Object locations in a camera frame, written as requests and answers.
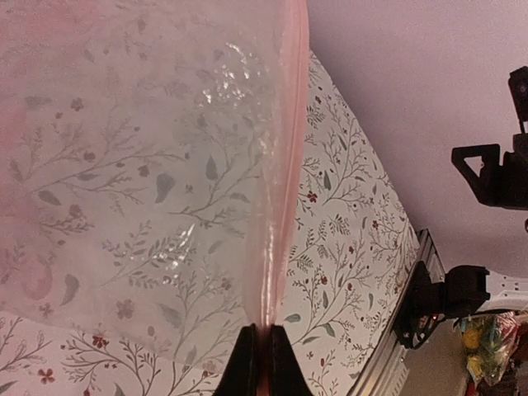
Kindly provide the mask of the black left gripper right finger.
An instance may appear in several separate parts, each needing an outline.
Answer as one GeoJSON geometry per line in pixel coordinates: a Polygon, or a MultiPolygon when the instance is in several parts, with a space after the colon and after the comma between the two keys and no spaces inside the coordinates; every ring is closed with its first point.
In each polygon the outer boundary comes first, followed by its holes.
{"type": "Polygon", "coordinates": [[[270,353],[269,394],[313,396],[283,326],[271,326],[270,353]]]}

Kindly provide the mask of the clear pink zip top bag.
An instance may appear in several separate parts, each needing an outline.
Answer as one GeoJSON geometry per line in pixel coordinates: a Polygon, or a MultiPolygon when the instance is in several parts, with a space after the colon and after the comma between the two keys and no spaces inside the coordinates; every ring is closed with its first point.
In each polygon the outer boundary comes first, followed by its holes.
{"type": "Polygon", "coordinates": [[[303,1],[1,4],[1,306],[224,369],[276,318],[303,1]]]}

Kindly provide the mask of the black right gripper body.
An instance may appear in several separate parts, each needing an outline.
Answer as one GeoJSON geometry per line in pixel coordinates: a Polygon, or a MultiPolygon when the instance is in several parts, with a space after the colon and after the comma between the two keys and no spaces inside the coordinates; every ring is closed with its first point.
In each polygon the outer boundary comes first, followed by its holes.
{"type": "Polygon", "coordinates": [[[499,144],[453,148],[451,163],[468,182],[482,205],[527,207],[527,67],[510,72],[508,79],[521,132],[512,136],[511,152],[499,144]]]}

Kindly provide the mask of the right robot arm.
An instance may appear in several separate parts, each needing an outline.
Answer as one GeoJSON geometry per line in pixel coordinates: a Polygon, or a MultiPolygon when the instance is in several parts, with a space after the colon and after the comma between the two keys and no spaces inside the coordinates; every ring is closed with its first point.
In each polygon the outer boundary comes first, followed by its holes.
{"type": "MultiPolygon", "coordinates": [[[[453,148],[451,162],[467,181],[477,201],[505,210],[527,209],[527,132],[512,138],[511,152],[499,144],[453,148]]],[[[428,230],[418,234],[421,247],[408,286],[398,305],[393,330],[399,343],[418,349],[447,319],[474,314],[502,314],[527,307],[527,280],[483,266],[461,265],[434,282],[427,263],[436,256],[428,230]]]]}

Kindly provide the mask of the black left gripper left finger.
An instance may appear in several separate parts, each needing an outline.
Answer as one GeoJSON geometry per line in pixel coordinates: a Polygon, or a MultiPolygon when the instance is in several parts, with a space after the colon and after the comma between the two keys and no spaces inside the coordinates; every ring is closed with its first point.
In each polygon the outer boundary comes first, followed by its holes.
{"type": "Polygon", "coordinates": [[[259,374],[258,330],[255,324],[241,328],[215,396],[256,396],[259,374]]]}

